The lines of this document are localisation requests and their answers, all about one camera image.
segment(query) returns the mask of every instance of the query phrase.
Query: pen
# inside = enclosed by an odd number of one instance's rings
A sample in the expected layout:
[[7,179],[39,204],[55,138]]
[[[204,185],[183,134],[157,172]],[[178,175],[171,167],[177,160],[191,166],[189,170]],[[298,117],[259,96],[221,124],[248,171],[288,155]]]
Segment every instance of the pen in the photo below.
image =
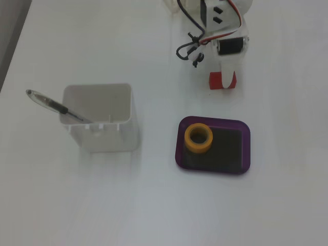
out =
[[92,121],[78,115],[77,113],[73,112],[72,110],[68,109],[64,105],[48,98],[47,96],[42,95],[37,91],[26,90],[26,94],[31,98],[35,103],[45,107],[46,109],[50,109],[56,113],[60,113],[62,115],[68,116],[80,123],[83,124],[91,124]]

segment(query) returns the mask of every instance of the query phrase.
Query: red wire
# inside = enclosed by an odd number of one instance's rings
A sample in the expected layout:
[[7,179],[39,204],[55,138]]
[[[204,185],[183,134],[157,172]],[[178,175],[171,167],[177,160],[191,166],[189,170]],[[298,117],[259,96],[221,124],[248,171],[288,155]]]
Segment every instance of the red wire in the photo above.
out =
[[[239,17],[239,21],[240,21],[240,26],[241,27],[241,24],[242,24],[242,19],[241,19],[241,15],[239,13],[239,10],[237,9],[236,5],[232,2],[232,0],[227,0],[229,2],[229,4],[231,5],[231,7],[236,11],[238,17]],[[233,32],[229,32],[229,33],[225,33],[225,34],[221,34],[221,35],[218,35],[218,36],[214,36],[214,37],[208,37],[208,38],[205,38],[203,40],[200,41],[200,44],[201,45],[207,45],[209,41],[213,40],[213,39],[217,39],[217,38],[221,38],[221,37],[226,37],[226,36],[229,36],[233,33],[235,33],[236,31],[233,31]]]

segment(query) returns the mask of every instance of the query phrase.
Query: red block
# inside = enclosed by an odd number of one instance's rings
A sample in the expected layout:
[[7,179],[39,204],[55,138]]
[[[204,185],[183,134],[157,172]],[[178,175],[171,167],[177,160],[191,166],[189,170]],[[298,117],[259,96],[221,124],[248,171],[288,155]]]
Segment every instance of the red block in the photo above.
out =
[[[236,72],[234,72],[234,76],[232,77],[232,82],[227,89],[234,89],[237,84]],[[221,72],[213,72],[210,73],[210,89],[211,90],[220,90],[224,89],[222,85],[222,73]]]
[[210,89],[211,90],[223,89],[221,72],[210,73]]

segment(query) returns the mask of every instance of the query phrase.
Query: white plastic container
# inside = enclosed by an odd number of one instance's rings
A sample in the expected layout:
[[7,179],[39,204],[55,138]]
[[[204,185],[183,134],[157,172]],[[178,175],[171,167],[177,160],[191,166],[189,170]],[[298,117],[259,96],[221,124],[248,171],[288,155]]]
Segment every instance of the white plastic container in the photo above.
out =
[[79,124],[60,115],[60,122],[80,147],[89,152],[137,148],[138,124],[129,84],[68,86],[63,105],[93,122]]

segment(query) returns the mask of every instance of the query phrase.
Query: yellow ring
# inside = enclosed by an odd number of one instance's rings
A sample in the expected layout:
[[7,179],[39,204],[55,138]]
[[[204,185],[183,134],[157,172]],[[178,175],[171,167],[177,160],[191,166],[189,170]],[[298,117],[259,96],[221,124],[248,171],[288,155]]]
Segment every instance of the yellow ring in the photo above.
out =
[[[202,135],[206,136],[206,141],[201,143],[195,143],[193,140],[191,140],[193,133],[201,133]],[[212,130],[202,123],[196,123],[190,125],[186,132],[184,133],[184,144],[186,145],[187,149],[190,150],[193,153],[196,154],[202,154],[207,152],[213,142],[213,132]]]

